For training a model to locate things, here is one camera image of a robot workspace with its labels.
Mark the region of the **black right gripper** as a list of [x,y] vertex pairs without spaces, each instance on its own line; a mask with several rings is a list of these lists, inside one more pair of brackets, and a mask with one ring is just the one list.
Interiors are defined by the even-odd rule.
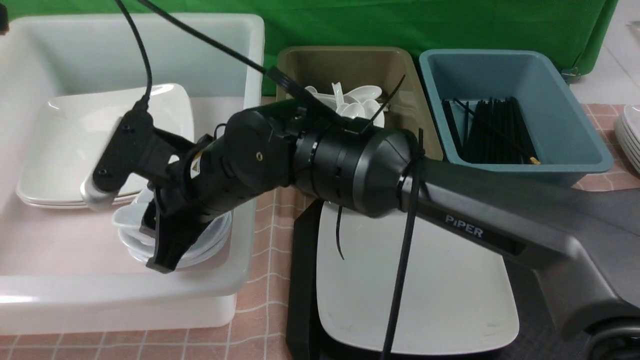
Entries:
[[215,219],[263,193],[290,184],[296,138],[227,129],[215,141],[200,141],[186,162],[174,167],[174,182],[156,186],[141,229],[154,237],[147,268],[170,273]]

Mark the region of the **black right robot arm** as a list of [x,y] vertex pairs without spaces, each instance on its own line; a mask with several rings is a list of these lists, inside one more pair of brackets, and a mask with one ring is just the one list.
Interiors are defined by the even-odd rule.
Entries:
[[169,273],[208,223],[276,187],[368,217],[407,213],[381,358],[391,353],[416,217],[534,271],[562,335],[590,360],[639,358],[639,191],[587,193],[426,159],[406,130],[345,120],[309,96],[250,108],[194,143],[154,126],[139,101],[141,169],[154,199],[147,262]]

